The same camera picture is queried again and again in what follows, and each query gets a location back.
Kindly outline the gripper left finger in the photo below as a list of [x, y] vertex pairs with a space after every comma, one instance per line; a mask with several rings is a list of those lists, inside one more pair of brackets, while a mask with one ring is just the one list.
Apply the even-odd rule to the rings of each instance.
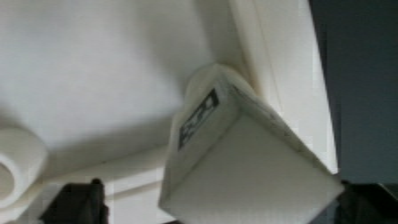
[[102, 180], [95, 178], [90, 183], [51, 184], [17, 219], [17, 224], [109, 224]]

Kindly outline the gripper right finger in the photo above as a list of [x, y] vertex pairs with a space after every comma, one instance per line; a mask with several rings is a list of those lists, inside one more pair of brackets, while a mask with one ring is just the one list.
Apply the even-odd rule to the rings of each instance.
[[331, 224], [398, 224], [398, 183], [342, 184]]

